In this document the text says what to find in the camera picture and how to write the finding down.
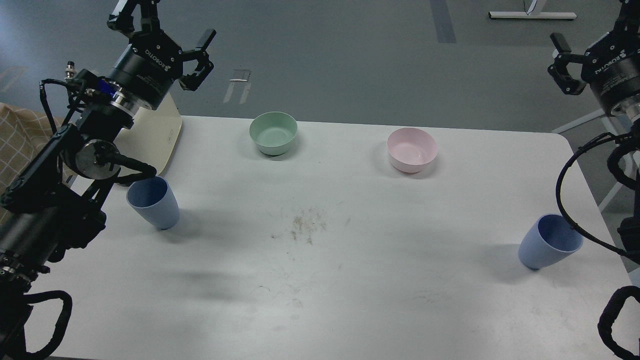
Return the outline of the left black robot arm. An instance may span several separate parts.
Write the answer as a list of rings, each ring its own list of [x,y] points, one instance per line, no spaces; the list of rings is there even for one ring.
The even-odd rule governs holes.
[[[214,69],[208,28],[183,50],[162,30],[156,0],[121,0],[107,21],[128,45],[106,76],[73,63],[65,80],[44,79],[39,97],[52,136],[1,196],[1,357],[45,360],[60,346],[73,311],[68,292],[31,293],[47,262],[84,249],[106,227],[115,184],[153,178],[154,166],[120,153],[114,141],[139,109],[157,110],[174,82],[196,91]]]

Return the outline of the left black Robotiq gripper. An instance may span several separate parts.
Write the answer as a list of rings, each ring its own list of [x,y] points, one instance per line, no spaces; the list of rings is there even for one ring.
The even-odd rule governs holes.
[[[159,0],[119,0],[107,19],[110,30],[131,38],[107,78],[150,110],[157,110],[178,79],[183,91],[196,91],[201,86],[214,69],[207,48],[217,34],[214,28],[207,28],[194,49],[183,51],[161,30],[159,3]],[[136,34],[135,9],[140,11],[141,25],[141,32]],[[196,61],[194,71],[183,75],[183,63],[190,61]]]

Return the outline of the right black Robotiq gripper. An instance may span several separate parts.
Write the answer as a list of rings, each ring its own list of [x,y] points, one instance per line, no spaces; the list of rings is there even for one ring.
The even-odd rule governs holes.
[[[550,39],[557,54],[547,73],[564,95],[581,95],[587,83],[607,116],[639,116],[638,26],[610,30],[590,44],[583,54],[574,54],[560,32],[552,32]],[[569,64],[584,65],[583,80],[570,74]]]

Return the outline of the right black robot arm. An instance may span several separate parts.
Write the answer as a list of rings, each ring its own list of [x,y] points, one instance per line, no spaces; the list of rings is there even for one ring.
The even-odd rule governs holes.
[[[600,109],[554,129],[560,134],[601,119],[606,129],[603,134],[581,146],[557,180],[556,198],[560,201],[562,181],[569,167],[589,150],[614,142],[615,148],[606,160],[615,185],[598,205],[607,209],[622,188],[634,192],[633,215],[624,218],[617,228],[622,247],[606,246],[621,257],[639,262],[639,178],[632,171],[639,170],[639,23],[618,20],[614,29],[590,45],[585,53],[574,54],[566,38],[553,32],[554,61],[547,71],[566,95],[578,96],[589,87]]]

